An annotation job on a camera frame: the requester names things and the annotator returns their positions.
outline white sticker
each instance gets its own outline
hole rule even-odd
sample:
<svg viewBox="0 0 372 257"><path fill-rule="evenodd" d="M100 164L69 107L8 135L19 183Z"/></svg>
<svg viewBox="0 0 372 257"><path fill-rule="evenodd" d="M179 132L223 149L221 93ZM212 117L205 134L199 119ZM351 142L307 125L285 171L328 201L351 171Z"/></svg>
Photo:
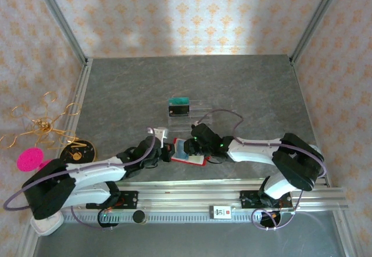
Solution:
<svg viewBox="0 0 372 257"><path fill-rule="evenodd" d="M212 219L231 219L231 207L230 206L213 206L211 208Z"/></svg>

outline gray marble table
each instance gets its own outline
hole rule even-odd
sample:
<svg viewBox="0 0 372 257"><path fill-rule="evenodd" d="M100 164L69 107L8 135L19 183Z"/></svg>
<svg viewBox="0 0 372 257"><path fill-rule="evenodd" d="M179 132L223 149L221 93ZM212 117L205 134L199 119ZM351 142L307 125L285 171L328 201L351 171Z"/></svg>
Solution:
<svg viewBox="0 0 372 257"><path fill-rule="evenodd" d="M170 97L207 99L214 108L235 110L245 122L237 136L271 139L292 132L314 143L301 91L285 55L176 56L94 59L77 135L92 141L104 160L146 137L146 126L167 127ZM238 119L214 113L212 129L230 135ZM170 133L187 138L187 133ZM160 163L132 181L251 179L276 167L259 163Z"/></svg>

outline pink object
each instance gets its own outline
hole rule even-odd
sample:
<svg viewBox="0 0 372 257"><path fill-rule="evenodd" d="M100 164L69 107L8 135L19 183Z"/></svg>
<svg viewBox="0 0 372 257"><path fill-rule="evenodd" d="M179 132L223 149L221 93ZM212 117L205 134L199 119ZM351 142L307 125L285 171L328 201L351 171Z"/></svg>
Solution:
<svg viewBox="0 0 372 257"><path fill-rule="evenodd" d="M40 171L42 168L44 168L50 161L52 161L51 159L48 159L44 162L42 162L38 167L37 167L37 170Z"/></svg>
<svg viewBox="0 0 372 257"><path fill-rule="evenodd" d="M17 167L23 172L35 170L42 164L44 154L39 148L29 148L18 157Z"/></svg>

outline floral wallpaper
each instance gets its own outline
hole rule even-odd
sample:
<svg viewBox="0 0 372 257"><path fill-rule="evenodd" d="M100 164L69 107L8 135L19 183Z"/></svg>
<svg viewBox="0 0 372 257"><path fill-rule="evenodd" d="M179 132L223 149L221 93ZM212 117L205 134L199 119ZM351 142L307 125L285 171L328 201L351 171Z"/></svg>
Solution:
<svg viewBox="0 0 372 257"><path fill-rule="evenodd" d="M291 54L320 0L57 0L92 58Z"/></svg>
<svg viewBox="0 0 372 257"><path fill-rule="evenodd" d="M29 124L9 112L24 105L25 114L36 117L44 107L40 97L56 91L58 99L49 104L55 117L63 112L76 85L81 64L65 40L43 0L0 0L0 137L22 133ZM30 211L5 212L3 201L31 176L16 167L19 154L32 147L36 136L21 136L13 148L0 149L0 255L13 257ZM53 158L56 151L44 151ZM20 196L15 205L24 205Z"/></svg>
<svg viewBox="0 0 372 257"><path fill-rule="evenodd" d="M372 0L334 0L296 65L331 181L372 252Z"/></svg>

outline metal corner post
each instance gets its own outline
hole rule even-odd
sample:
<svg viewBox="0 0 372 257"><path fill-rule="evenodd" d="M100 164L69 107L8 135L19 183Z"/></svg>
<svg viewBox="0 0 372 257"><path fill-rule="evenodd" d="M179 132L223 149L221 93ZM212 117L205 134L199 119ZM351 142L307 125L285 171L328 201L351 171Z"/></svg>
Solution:
<svg viewBox="0 0 372 257"><path fill-rule="evenodd" d="M87 58L85 57L83 50L81 49L78 41L76 40L56 0L44 0L44 1L46 5L49 7L49 10L53 14L55 20L57 21L60 29L63 31L64 35L66 36L68 42L70 43L73 51L76 54L76 57L80 60L82 64L86 64Z"/></svg>
<svg viewBox="0 0 372 257"><path fill-rule="evenodd" d="M325 15L327 9L331 5L332 0L321 0L317 9L314 12L309 24L307 25L305 31L303 32L300 41L298 42L293 54L290 56L291 63L295 63L301 56L304 48L309 43L311 37L313 36L317 26Z"/></svg>

